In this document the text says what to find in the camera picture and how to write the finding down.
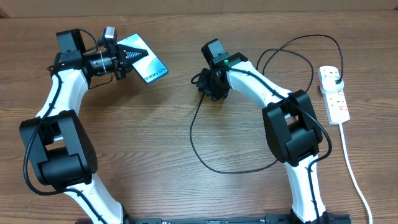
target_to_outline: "wood grain surface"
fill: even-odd
[[[351,120],[344,129],[353,171],[375,223],[398,223],[396,11],[0,20],[0,223],[88,218],[66,195],[41,197],[27,188],[19,125],[35,116],[51,88],[45,68],[58,52],[55,33],[81,27],[98,37],[106,26],[117,27],[120,39],[139,33],[170,70],[150,85],[131,72],[125,80],[90,90],[81,105],[80,120],[96,149],[99,176],[133,217],[288,213],[292,196],[281,163],[242,175],[216,174],[200,164],[190,145],[189,126],[201,94],[189,81],[206,66],[200,48],[214,38],[227,51],[241,52],[256,63],[263,50],[294,37],[328,34],[340,43],[345,59]],[[90,38],[85,41],[89,47]],[[308,57],[315,71],[322,65],[340,67],[336,46],[328,39],[298,40],[289,49]],[[310,68],[282,52],[266,75],[295,91],[307,87]],[[353,223],[367,223],[345,165],[338,127],[327,122],[317,74],[309,95],[333,141],[331,156],[318,165],[323,202],[329,212],[349,213]],[[205,98],[193,141],[203,159],[219,170],[254,169],[274,160],[261,111],[235,91],[224,101]],[[320,154],[326,152],[325,141],[320,149]],[[50,190],[32,179],[40,189]]]
[[[396,0],[0,0],[11,18],[393,10]]]

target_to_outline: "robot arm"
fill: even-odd
[[[30,150],[30,161],[35,175],[43,185],[71,196],[91,218],[93,223],[128,223],[129,216],[123,206],[115,201],[98,177],[97,160],[93,145],[78,119],[81,101],[89,89],[92,77],[114,72],[116,79],[126,77],[132,64],[148,55],[147,50],[135,49],[116,43],[116,30],[104,30],[101,45],[105,52],[83,54],[85,47],[80,30],[57,33],[62,62],[53,66],[53,85],[44,107],[36,118],[23,121],[20,126],[22,140],[27,147],[39,121],[39,133]],[[61,88],[56,102],[47,117],[56,92]],[[64,147],[48,151],[45,146],[63,139]],[[78,190],[81,195],[67,189]]]
[[[306,117],[298,111],[293,111],[286,100],[289,98],[295,101],[316,118],[308,95],[302,90],[292,93],[272,83],[260,74],[245,56],[240,53],[230,55],[225,52],[218,39],[207,43],[201,51],[210,67],[216,72],[212,73],[211,70],[204,69],[198,74],[199,90],[220,99],[226,98],[231,88],[241,92],[262,110],[267,143],[275,157],[283,162],[287,169],[293,197],[292,211],[302,223],[313,222],[317,217],[321,217],[326,212],[326,208],[320,196],[316,164],[312,166],[311,178],[318,216],[312,200],[307,170],[309,163],[318,158],[318,144],[322,141],[321,132],[306,120]],[[250,72],[251,75],[236,71],[236,69]],[[265,82],[285,99],[274,95],[259,80]],[[290,115],[298,116],[299,120],[287,125],[285,119]]]
[[[289,97],[288,93],[291,93],[291,91],[283,89],[272,83],[269,79],[259,73],[249,61],[239,62],[238,64],[232,66],[232,68],[253,73],[286,98]],[[226,77],[231,89],[241,92],[260,110],[267,107],[269,103],[277,103],[282,100],[278,96],[273,95],[262,83],[252,76],[248,76],[241,72],[229,71],[226,73]],[[307,158],[301,160],[297,166],[292,166],[288,162],[284,163],[292,191],[292,210],[303,223],[312,222],[317,219],[317,214],[315,213],[314,204],[312,202],[312,195],[306,169],[309,163],[317,158],[318,155],[308,156]],[[323,212],[326,211],[326,208],[322,203],[320,196],[316,165],[317,164],[314,164],[312,166],[312,182],[320,217],[322,216]]]

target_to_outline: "white power strip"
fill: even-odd
[[[363,196],[361,189],[356,183],[353,170],[348,159],[346,148],[346,141],[343,132],[343,123],[350,119],[347,107],[346,97],[344,95],[344,82],[336,84],[334,80],[340,77],[338,69],[332,66],[322,66],[318,70],[319,86],[325,102],[326,114],[328,116],[329,124],[338,124],[341,134],[341,142],[343,144],[344,158],[347,164],[349,175],[353,180],[356,191],[358,192],[361,200],[366,208],[369,217],[369,224],[373,224],[371,209]]]
[[[334,77],[340,77],[338,69],[332,66],[322,66],[318,70],[318,77],[320,81],[320,88],[323,90],[325,85],[322,81]],[[329,124],[344,123],[349,120],[349,113],[347,107],[346,97],[344,91],[340,86],[336,85],[333,91],[333,86],[328,87],[328,91],[322,91],[323,101],[325,102],[326,114],[328,115]]]

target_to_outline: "black bracket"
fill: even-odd
[[[266,215],[265,224],[351,224],[349,215],[334,215],[324,212],[319,220],[303,223],[296,214],[290,210],[290,215]]]
[[[86,48],[79,29],[57,32],[58,45],[61,50],[61,60],[65,64],[80,64],[83,57],[82,53]]]
[[[241,53],[230,55],[225,51],[218,39],[206,43],[201,48],[201,52],[203,56],[205,56],[210,69],[231,68],[239,62],[246,62],[248,60],[248,58]],[[196,83],[198,90],[211,96],[212,100],[225,99],[227,97],[231,87],[226,77],[226,71],[212,72],[204,68],[198,75],[195,75],[195,77],[199,77],[198,81],[191,82]]]
[[[319,152],[322,133],[316,123],[296,110],[292,103],[317,119],[310,97],[303,90],[290,93],[286,100],[268,104],[262,109],[262,117],[267,143],[273,155],[282,163],[298,166],[299,161]],[[298,120],[287,125],[287,114],[298,116]]]
[[[117,67],[119,70],[115,71],[115,76],[117,80],[126,77],[126,73],[129,73],[133,67],[132,65],[138,62],[143,57],[148,56],[148,51],[145,49],[137,49],[134,47],[128,47],[123,44],[118,44],[119,60]]]
[[[40,118],[23,121],[19,126],[27,147]],[[62,135],[65,146],[47,150],[55,137]],[[97,171],[97,158],[74,110],[62,111],[45,119],[30,151],[30,162],[39,182],[62,190],[79,183],[89,184]]]

